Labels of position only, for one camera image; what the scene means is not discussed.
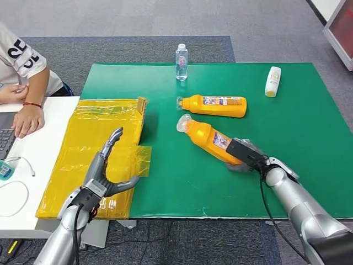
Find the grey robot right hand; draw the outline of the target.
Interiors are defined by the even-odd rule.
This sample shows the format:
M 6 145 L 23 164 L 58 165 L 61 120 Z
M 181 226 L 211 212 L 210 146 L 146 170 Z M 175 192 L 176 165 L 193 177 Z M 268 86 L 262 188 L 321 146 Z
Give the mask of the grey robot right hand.
M 244 173 L 256 170 L 260 172 L 266 164 L 264 152 L 255 146 L 250 139 L 235 137 L 229 144 L 226 153 L 240 160 L 240 164 L 237 165 L 226 163 L 226 166 L 231 171 Z

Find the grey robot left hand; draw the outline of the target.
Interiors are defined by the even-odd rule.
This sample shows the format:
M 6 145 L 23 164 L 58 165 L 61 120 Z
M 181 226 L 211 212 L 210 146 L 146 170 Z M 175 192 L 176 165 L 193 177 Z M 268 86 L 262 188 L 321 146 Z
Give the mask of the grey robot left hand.
M 122 127 L 114 130 L 101 150 L 95 154 L 84 179 L 84 187 L 90 188 L 100 198 L 108 198 L 136 186 L 136 184 L 140 180 L 140 177 L 138 176 L 133 176 L 128 181 L 118 183 L 113 183 L 106 177 L 108 158 L 115 143 L 118 141 L 122 134 Z

